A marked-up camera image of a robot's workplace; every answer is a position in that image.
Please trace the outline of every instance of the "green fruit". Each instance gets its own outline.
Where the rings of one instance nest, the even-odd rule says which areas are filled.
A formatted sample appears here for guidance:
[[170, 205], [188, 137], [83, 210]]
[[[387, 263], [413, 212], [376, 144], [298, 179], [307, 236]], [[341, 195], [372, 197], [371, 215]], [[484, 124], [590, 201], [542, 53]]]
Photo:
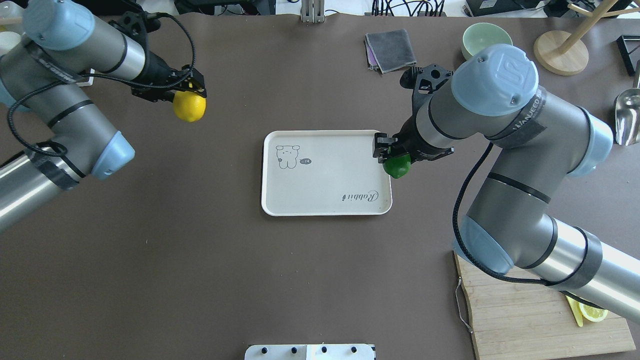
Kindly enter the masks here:
[[385, 169], [385, 172], [391, 175], [394, 179], [403, 177], [409, 172], [410, 167], [411, 156], [409, 154], [402, 155], [399, 158], [390, 158], [382, 164], [382, 168]]

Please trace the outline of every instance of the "brown table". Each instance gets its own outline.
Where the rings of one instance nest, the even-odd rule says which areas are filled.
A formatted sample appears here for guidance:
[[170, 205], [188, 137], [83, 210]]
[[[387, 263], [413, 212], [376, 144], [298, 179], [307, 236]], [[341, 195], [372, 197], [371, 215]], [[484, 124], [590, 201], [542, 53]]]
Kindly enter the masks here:
[[[365, 33], [406, 28], [419, 65], [455, 69], [464, 29], [482, 19], [182, 18], [207, 79], [205, 118], [183, 123], [170, 104], [100, 79], [87, 89], [136, 159], [2, 234], [0, 357], [242, 359], [251, 344], [324, 341], [374, 343], [379, 359], [473, 359], [454, 305], [450, 217], [483, 138], [393, 181], [394, 205], [377, 217], [270, 217], [260, 165], [273, 130], [400, 128], [411, 93], [400, 72], [367, 70]], [[531, 57], [538, 35], [578, 24], [491, 22]], [[640, 22], [602, 20], [584, 38], [587, 69], [566, 78], [541, 68], [540, 83], [611, 122], [614, 98], [632, 82], [614, 43], [621, 33], [640, 34]], [[169, 64], [188, 62], [169, 22], [151, 41]], [[36, 119], [21, 119], [24, 136], [48, 138]], [[0, 143], [0, 158], [20, 150], [8, 131]], [[595, 173], [566, 181], [550, 214], [640, 256], [639, 156], [640, 145], [615, 145]], [[630, 327], [640, 343], [640, 325]]]

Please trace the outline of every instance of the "green bowl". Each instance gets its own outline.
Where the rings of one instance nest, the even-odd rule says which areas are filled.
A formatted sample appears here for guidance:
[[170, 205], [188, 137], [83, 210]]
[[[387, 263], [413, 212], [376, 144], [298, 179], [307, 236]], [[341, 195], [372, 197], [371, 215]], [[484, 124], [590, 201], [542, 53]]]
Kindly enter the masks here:
[[469, 60], [482, 49], [495, 44], [513, 45], [513, 42], [509, 34], [500, 26], [478, 22], [469, 26], [462, 34], [462, 55], [465, 60]]

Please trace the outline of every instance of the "metal spoon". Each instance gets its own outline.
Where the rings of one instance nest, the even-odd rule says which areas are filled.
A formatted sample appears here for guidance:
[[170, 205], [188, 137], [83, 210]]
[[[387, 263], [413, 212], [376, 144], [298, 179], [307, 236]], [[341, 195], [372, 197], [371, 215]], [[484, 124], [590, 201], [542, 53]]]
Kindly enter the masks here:
[[640, 60], [633, 86], [616, 98], [616, 143], [620, 145], [640, 142]]

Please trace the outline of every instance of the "bear drawing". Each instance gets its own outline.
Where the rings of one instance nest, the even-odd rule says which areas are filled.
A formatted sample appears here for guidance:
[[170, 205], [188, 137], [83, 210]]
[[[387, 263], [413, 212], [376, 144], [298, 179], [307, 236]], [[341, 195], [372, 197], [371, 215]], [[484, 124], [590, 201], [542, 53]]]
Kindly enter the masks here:
[[294, 168], [298, 161], [298, 145], [278, 145], [276, 146], [276, 156], [278, 156], [278, 163], [280, 168]]

